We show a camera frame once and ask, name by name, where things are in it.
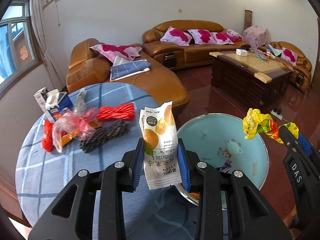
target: tissue box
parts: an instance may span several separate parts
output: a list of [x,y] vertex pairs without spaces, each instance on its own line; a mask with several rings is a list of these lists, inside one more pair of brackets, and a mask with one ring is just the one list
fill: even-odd
[[37,91],[34,94],[34,97],[35,97],[36,101],[38,102],[38,105],[40,106],[40,108],[44,112],[45,116],[48,118],[48,120],[50,122],[54,122],[53,117],[49,114],[49,112],[45,108],[45,103],[47,101],[47,92],[48,92],[48,90],[46,87],[41,88],[39,91]]
[[73,104],[67,95],[67,92],[59,92],[58,89],[55,89],[48,92],[47,97],[45,108],[54,121],[57,121],[61,117],[60,112],[64,108],[69,108],[70,110],[73,108]]
[[248,52],[244,49],[236,49],[236,54],[239,56],[247,56]]

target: wooden coffee table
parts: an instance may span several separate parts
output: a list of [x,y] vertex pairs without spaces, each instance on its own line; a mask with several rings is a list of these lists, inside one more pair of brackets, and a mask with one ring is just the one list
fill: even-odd
[[246,106],[260,108],[283,95],[293,66],[281,58],[264,61],[248,52],[239,56],[234,51],[210,52],[211,84],[237,96]]

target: red rope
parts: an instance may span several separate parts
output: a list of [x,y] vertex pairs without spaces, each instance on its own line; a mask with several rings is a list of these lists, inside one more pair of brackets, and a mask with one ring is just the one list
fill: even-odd
[[42,148],[46,152],[52,152],[53,151],[53,143],[52,143],[53,122],[50,122],[49,120],[45,119],[42,125],[44,126],[44,129],[43,129],[44,136],[41,140]]
[[116,107],[102,106],[96,116],[98,120],[123,119],[132,120],[134,118],[134,104],[128,103]]

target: white wall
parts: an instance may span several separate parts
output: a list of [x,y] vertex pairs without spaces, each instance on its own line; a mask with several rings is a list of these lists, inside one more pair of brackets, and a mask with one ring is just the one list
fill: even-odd
[[[49,90],[53,89],[46,67],[40,65],[18,81],[0,99],[0,179],[5,179],[8,187],[13,189],[21,145],[30,128],[43,113],[33,95],[45,86]],[[16,208],[8,206],[4,194],[5,192],[0,190],[1,204],[15,214]]]
[[251,10],[252,25],[268,28],[271,41],[296,45],[312,63],[312,74],[318,51],[317,15],[308,0],[245,0]]
[[209,20],[238,32],[244,25],[244,0],[57,0],[56,5],[44,9],[44,30],[63,78],[73,47],[87,38],[115,45],[142,42],[146,30],[174,19]]

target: power strip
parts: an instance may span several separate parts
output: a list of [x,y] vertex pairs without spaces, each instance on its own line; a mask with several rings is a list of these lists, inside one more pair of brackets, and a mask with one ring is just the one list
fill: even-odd
[[271,114],[274,115],[276,118],[282,120],[282,115],[281,114],[277,114],[275,111],[271,111]]

